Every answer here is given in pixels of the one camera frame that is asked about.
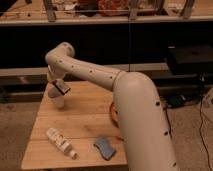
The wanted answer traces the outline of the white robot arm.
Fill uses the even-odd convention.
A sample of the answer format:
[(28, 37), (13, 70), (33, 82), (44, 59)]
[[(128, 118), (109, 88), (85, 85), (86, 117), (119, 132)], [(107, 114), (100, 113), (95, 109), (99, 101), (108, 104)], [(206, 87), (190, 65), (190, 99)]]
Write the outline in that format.
[(63, 42), (45, 55), (50, 81), (67, 73), (113, 93), (129, 171), (180, 171), (166, 116), (153, 81), (140, 72), (126, 72), (78, 60)]

